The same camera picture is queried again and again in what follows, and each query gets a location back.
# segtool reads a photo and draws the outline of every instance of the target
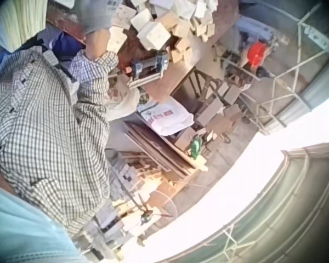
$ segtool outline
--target blue face mask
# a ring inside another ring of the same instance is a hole
[[[67,232],[0,188],[0,262],[87,262]]]

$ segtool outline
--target white bag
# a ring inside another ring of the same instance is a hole
[[[163,103],[150,100],[139,105],[138,112],[162,136],[172,135],[194,123],[194,116],[172,97]]]

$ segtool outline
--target workbench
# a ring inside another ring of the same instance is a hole
[[[193,51],[191,61],[187,64],[183,61],[175,64],[170,63],[161,79],[143,86],[144,90],[156,101],[166,101],[196,63],[205,54],[211,52],[212,45],[238,20],[239,8],[237,0],[218,0],[218,2],[218,10],[213,13],[215,34],[206,43],[198,37],[188,37]],[[49,23],[84,43],[82,27],[78,22],[76,14],[71,10],[49,1],[46,18]],[[141,61],[155,55],[155,50],[146,51],[143,48],[137,38],[137,31],[134,28],[131,27],[126,32],[128,38],[118,52],[120,61],[118,68],[120,70],[129,66],[133,60]]]

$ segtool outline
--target gray glove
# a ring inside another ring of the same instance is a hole
[[[122,0],[76,0],[78,20],[85,34],[112,26],[112,17]]]

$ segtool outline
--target metal truss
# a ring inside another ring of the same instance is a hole
[[[293,67],[291,67],[290,69],[288,69],[287,71],[285,71],[282,74],[279,75],[272,75],[273,78],[273,86],[272,86],[272,96],[271,99],[268,101],[264,101],[261,103],[257,103],[255,101],[254,98],[250,97],[249,95],[247,95],[246,93],[242,92],[239,96],[239,98],[241,99],[241,101],[246,105],[246,107],[248,107],[250,109],[250,111],[252,112],[252,116],[250,117],[250,120],[259,128],[259,130],[261,132],[263,132],[264,134],[268,134],[268,131],[266,130],[265,124],[263,120],[265,120],[266,118],[270,119],[272,118],[273,120],[275,120],[276,122],[278,122],[281,126],[283,126],[284,128],[287,126],[286,123],[284,123],[282,120],[280,120],[277,116],[275,116],[273,114],[273,108],[274,108],[274,102],[278,101],[278,100],[282,100],[285,98],[289,98],[289,97],[294,97],[295,99],[297,99],[305,108],[307,111],[311,112],[312,111],[312,107],[296,92],[296,85],[297,85],[297,80],[298,80],[298,76],[299,76],[299,69],[301,66],[307,64],[308,62],[318,58],[319,56],[324,55],[325,53],[329,52],[329,49],[324,49],[321,52],[313,55],[312,57],[301,61],[301,53],[302,53],[302,35],[303,35],[303,30],[308,28],[310,29],[311,27],[309,25],[307,25],[305,23],[305,20],[307,18],[309,18],[309,16],[311,16],[315,11],[317,11],[319,9],[319,7],[321,6],[321,4],[317,4],[316,6],[314,6],[306,15],[303,16],[303,18],[301,19],[297,19],[294,16],[292,16],[291,14],[285,12],[282,9],[276,8],[273,5],[269,5],[267,3],[264,2],[259,2],[260,4],[263,4],[283,15],[285,15],[286,17],[292,19],[293,21],[295,21],[297,23],[297,28],[298,28],[298,51],[297,51],[297,64]],[[260,81],[260,79],[248,72],[247,70],[245,70],[244,68],[240,67],[239,65],[229,61],[228,59],[224,59],[225,62],[233,65],[234,67],[239,68],[240,70],[242,70],[243,72],[249,74],[250,76],[252,76],[254,79]],[[289,86],[285,81],[283,81],[281,79],[281,77],[283,77],[284,75],[295,71],[295,77],[293,80],[293,83],[291,86]],[[284,96],[280,96],[280,97],[276,97],[275,96],[275,90],[277,87],[281,87],[284,90],[288,91],[289,94],[284,95]],[[249,103],[247,102],[248,99],[249,101],[253,102],[253,104],[256,106],[256,110],[253,111],[253,109],[251,108],[251,106],[249,106]]]

